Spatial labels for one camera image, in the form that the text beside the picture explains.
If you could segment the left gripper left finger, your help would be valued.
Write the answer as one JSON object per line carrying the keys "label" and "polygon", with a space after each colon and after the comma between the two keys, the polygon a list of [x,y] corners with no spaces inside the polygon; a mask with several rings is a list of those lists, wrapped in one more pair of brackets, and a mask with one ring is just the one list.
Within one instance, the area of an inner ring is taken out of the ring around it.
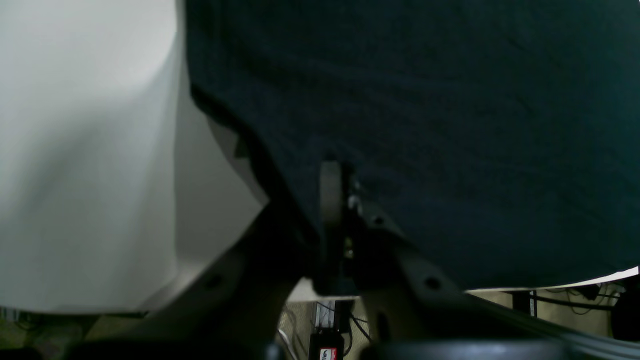
{"label": "left gripper left finger", "polygon": [[78,344],[69,360],[284,360],[282,308],[314,265],[317,235],[279,203],[169,305],[130,330]]}

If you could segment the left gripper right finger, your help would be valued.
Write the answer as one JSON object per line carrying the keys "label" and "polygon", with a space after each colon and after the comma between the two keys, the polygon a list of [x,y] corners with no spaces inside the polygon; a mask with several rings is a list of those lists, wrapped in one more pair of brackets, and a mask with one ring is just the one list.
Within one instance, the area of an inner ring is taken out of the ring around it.
{"label": "left gripper right finger", "polygon": [[324,161],[327,241],[352,243],[352,280],[371,342],[361,360],[637,360],[632,342],[589,335],[467,294],[425,259],[349,166]]}

